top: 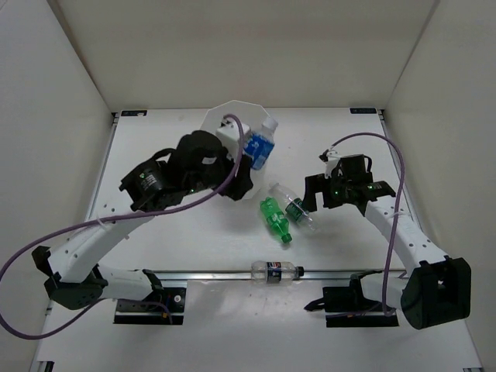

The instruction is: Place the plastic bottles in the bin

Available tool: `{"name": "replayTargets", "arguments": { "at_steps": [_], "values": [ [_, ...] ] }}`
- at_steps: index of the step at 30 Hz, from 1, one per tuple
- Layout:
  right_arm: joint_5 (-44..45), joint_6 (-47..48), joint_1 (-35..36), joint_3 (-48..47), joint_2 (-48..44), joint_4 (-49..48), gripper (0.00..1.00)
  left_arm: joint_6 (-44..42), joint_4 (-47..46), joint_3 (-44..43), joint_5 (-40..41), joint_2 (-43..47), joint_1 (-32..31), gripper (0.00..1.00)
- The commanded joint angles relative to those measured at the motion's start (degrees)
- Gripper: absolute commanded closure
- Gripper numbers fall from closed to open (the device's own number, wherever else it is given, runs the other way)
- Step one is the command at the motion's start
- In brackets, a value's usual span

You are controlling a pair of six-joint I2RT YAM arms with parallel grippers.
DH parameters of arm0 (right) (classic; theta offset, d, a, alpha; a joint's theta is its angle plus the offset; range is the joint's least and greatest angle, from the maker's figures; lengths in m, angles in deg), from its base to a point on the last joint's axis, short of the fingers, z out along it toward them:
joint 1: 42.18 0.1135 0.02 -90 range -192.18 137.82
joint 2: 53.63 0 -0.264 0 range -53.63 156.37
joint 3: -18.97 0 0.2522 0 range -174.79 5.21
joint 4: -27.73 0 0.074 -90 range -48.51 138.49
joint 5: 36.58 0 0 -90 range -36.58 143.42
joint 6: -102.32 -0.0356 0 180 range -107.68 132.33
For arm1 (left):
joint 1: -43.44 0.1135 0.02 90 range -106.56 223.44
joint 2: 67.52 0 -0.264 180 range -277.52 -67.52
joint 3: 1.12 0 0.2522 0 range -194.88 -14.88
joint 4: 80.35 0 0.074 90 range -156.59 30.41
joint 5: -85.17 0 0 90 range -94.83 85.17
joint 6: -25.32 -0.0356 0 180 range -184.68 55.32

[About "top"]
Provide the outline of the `green label clear bottle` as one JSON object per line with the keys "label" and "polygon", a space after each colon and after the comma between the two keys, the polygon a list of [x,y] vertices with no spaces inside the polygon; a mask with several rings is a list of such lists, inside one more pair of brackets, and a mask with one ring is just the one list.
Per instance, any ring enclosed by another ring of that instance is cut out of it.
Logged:
{"label": "green label clear bottle", "polygon": [[271,182],[269,183],[269,192],[293,222],[311,233],[317,231],[318,224],[304,207],[302,199],[294,191],[279,182]]}

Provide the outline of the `blue label clear bottle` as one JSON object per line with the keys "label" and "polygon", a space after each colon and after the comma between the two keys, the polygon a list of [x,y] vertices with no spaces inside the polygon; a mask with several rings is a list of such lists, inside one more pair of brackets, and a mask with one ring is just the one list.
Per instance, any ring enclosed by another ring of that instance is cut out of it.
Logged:
{"label": "blue label clear bottle", "polygon": [[251,168],[260,171],[267,162],[274,149],[274,134],[278,122],[268,116],[258,131],[252,132],[251,137],[244,144],[244,154],[251,159]]}

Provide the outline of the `green plastic bottle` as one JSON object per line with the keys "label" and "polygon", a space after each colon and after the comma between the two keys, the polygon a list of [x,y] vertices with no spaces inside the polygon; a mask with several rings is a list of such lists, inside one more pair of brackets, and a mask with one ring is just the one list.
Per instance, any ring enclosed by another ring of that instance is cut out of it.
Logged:
{"label": "green plastic bottle", "polygon": [[275,198],[266,197],[261,201],[260,212],[271,232],[277,236],[283,244],[288,244],[292,241],[291,234],[289,233],[289,221],[284,216],[284,213]]}

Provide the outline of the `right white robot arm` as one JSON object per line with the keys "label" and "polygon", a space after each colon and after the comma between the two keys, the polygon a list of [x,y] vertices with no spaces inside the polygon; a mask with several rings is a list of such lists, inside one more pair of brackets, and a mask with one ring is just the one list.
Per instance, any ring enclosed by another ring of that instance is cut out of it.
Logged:
{"label": "right white robot arm", "polygon": [[354,205],[388,241],[389,255],[397,255],[407,279],[389,278],[388,273],[366,274],[348,290],[356,309],[375,301],[401,311],[414,329],[425,329],[465,319],[470,314],[471,269],[465,259],[452,258],[441,250],[401,211],[399,194],[385,181],[369,177],[349,181],[316,174],[305,178],[305,208],[317,209],[322,194],[325,208]]}

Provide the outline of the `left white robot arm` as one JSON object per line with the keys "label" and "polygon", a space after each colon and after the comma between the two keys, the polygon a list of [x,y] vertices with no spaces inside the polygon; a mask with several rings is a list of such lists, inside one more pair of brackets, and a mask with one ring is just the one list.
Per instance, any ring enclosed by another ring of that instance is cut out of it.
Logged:
{"label": "left white robot arm", "polygon": [[242,141],[249,130],[204,130],[182,136],[175,148],[165,148],[135,166],[122,180],[119,192],[100,209],[102,216],[78,227],[59,247],[38,246],[32,257],[47,276],[48,297],[70,310],[97,300],[137,301],[154,310],[165,290],[147,269],[124,270],[102,265],[101,259],[149,222],[158,212],[185,210],[183,199],[200,191],[238,201],[253,188],[251,160]]}

